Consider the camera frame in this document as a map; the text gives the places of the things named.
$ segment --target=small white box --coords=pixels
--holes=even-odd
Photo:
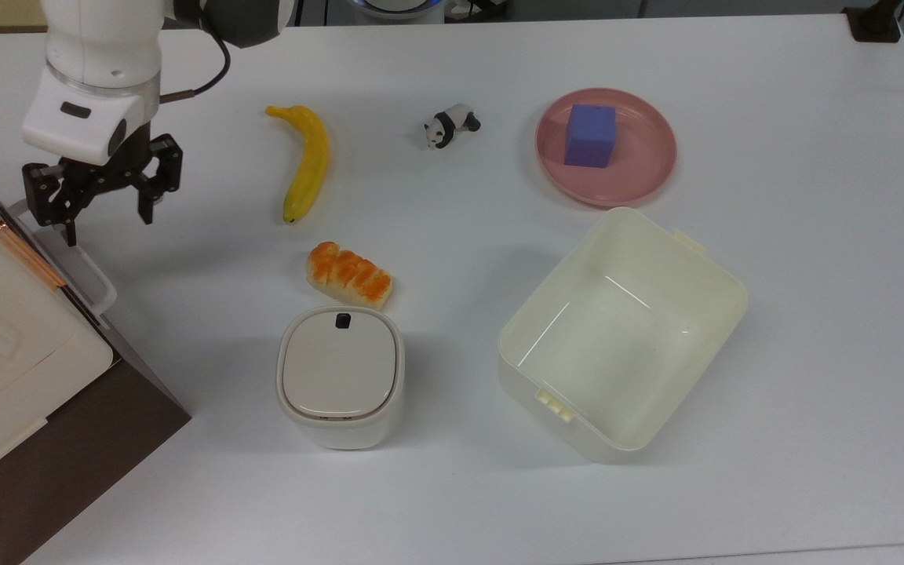
[[[703,253],[632,208],[607,212],[501,331],[502,387],[592,461],[646,446],[749,301]]]
[[[315,308],[281,340],[277,398],[284,414],[331,450],[386,439],[403,408],[403,338],[370,308]]]

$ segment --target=panda figurine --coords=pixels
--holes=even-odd
[[[466,104],[455,104],[452,108],[439,111],[432,119],[431,125],[424,125],[424,134],[428,138],[428,149],[441,149],[452,142],[457,129],[469,129],[475,132],[480,129],[480,120],[473,115],[473,108]]]

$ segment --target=toy bread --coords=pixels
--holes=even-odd
[[[305,274],[313,289],[345,304],[380,310],[392,292],[390,273],[333,241],[323,241],[309,253]]]

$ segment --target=purple cube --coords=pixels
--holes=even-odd
[[[616,147],[616,108],[574,104],[567,121],[563,164],[605,168],[609,166],[613,147]]]

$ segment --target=yellow banana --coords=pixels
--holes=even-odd
[[[330,164],[330,139],[326,136],[326,128],[323,128],[319,116],[305,106],[268,106],[265,111],[274,118],[284,119],[302,133],[302,161],[298,164],[298,171],[284,197],[284,221],[294,223],[312,208],[312,203],[319,195],[319,187],[323,186],[326,166]]]

